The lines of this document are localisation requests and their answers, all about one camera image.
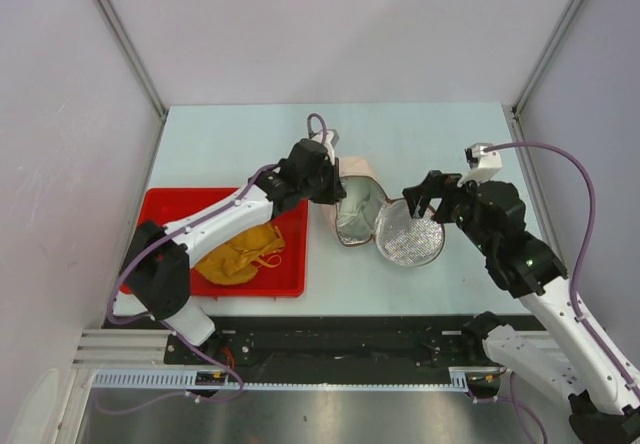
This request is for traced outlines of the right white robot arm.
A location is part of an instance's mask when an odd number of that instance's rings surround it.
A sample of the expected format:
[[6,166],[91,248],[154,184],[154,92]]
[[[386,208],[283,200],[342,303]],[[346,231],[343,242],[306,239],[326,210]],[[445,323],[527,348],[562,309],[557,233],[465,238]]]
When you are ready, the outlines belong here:
[[569,412],[583,443],[632,443],[639,437],[638,369],[606,337],[570,293],[566,267],[526,229],[526,205],[511,183],[466,183],[459,174],[434,170],[402,192],[412,218],[430,214],[455,224],[485,258],[497,287],[538,320],[563,353],[558,361],[527,343],[491,312],[463,328],[463,357],[507,367]]

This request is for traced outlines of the white garment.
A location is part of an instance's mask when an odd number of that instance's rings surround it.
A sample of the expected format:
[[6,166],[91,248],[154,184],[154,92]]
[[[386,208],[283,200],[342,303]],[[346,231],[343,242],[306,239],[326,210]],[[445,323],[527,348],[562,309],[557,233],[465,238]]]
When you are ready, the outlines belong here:
[[338,203],[336,231],[345,245],[368,241],[375,231],[380,211],[387,196],[379,183],[365,176],[341,179],[346,196]]

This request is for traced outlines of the brown bra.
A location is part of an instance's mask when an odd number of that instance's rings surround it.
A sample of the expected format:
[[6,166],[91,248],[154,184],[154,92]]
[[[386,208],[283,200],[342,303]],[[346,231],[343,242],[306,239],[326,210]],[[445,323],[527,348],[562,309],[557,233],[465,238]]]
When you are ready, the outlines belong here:
[[271,223],[252,227],[221,244],[196,265],[195,270],[209,283],[237,286],[253,280],[261,268],[278,267],[285,240]]

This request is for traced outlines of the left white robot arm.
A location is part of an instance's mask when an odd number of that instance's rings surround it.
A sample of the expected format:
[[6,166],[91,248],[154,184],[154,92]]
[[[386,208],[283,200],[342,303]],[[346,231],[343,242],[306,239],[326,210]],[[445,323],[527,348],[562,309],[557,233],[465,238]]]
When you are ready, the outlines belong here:
[[197,362],[221,351],[216,327],[191,296],[191,269],[210,251],[308,200],[329,205],[346,196],[334,139],[319,135],[294,144],[286,158],[260,168],[246,185],[221,201],[177,221],[140,224],[116,281],[126,286],[146,314],[186,342]]

